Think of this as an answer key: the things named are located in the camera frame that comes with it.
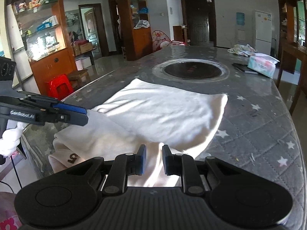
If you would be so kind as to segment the white gloved left hand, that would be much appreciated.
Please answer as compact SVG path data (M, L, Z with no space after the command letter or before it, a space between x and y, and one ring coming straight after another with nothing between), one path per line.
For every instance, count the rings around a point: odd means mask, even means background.
M26 126L27 123L25 122L8 120L7 129L1 136L1 155L4 157L10 157L17 150L17 146L20 143L20 138Z

